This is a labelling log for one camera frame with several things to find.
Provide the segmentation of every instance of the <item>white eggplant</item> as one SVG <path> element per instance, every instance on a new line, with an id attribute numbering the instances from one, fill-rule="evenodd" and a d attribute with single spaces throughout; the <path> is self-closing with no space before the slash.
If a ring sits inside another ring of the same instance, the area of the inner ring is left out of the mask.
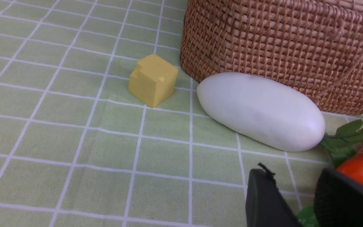
<path id="1" fill-rule="evenodd" d="M 271 79 L 219 73 L 197 87 L 207 114 L 228 128 L 283 151 L 306 151 L 323 138 L 325 121 L 304 94 Z"/>

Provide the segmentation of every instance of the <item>wicker basket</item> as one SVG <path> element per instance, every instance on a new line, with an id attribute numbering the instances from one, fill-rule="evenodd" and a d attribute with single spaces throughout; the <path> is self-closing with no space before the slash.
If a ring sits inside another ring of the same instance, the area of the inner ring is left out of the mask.
<path id="1" fill-rule="evenodd" d="M 188 0 L 180 63 L 198 82 L 249 73 L 362 114 L 363 0 Z"/>

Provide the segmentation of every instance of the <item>table surface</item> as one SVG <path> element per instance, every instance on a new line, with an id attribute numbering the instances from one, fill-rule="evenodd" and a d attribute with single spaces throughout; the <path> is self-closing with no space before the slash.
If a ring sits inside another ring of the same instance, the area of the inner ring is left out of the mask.
<path id="1" fill-rule="evenodd" d="M 286 153 L 209 118 L 180 69 L 186 0 L 0 0 L 0 226 L 245 226 L 250 169 L 312 204 L 324 151 Z M 135 62 L 179 70 L 151 109 Z M 327 132 L 358 117 L 324 113 Z"/>

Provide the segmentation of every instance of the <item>yellow cube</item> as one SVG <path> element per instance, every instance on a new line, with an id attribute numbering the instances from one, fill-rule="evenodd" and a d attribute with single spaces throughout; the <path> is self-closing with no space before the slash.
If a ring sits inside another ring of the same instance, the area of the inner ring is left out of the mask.
<path id="1" fill-rule="evenodd" d="M 152 54 L 137 62 L 130 75 L 128 91 L 150 108 L 173 95 L 178 69 Z"/>

